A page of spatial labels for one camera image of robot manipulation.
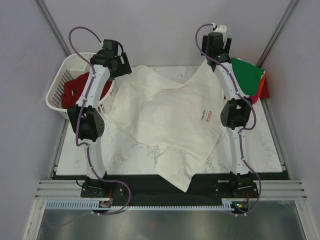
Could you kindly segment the white Coca-Cola t-shirt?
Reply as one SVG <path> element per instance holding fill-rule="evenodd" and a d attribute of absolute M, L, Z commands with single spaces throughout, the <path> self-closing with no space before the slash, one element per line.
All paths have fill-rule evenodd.
<path fill-rule="evenodd" d="M 107 116 L 137 142 L 160 147 L 155 171 L 186 192 L 222 134 L 223 101 L 206 62 L 185 83 L 140 65 L 124 77 Z"/>

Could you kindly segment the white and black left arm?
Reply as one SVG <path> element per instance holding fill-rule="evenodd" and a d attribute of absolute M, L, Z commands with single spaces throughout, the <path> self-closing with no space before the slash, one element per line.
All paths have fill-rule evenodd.
<path fill-rule="evenodd" d="M 75 133 L 75 143 L 83 147 L 87 173 L 82 184 L 81 197 L 106 198 L 113 183 L 107 180 L 103 163 L 101 138 L 105 122 L 98 111 L 103 88 L 107 81 L 132 73 L 121 43 L 105 39 L 102 49 L 90 59 L 82 57 L 90 67 L 88 79 L 75 105 L 68 107 L 67 114 Z"/>

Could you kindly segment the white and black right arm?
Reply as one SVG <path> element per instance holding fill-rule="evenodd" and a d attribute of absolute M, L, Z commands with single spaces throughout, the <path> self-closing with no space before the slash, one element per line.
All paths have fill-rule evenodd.
<path fill-rule="evenodd" d="M 202 38 L 203 55 L 218 78 L 226 98 L 220 113 L 221 124 L 226 128 L 231 150 L 231 171 L 228 189 L 235 198 L 256 198 L 259 195 L 255 174 L 246 161 L 245 129 L 253 106 L 239 87 L 229 56 L 231 39 L 223 34 L 210 32 Z"/>

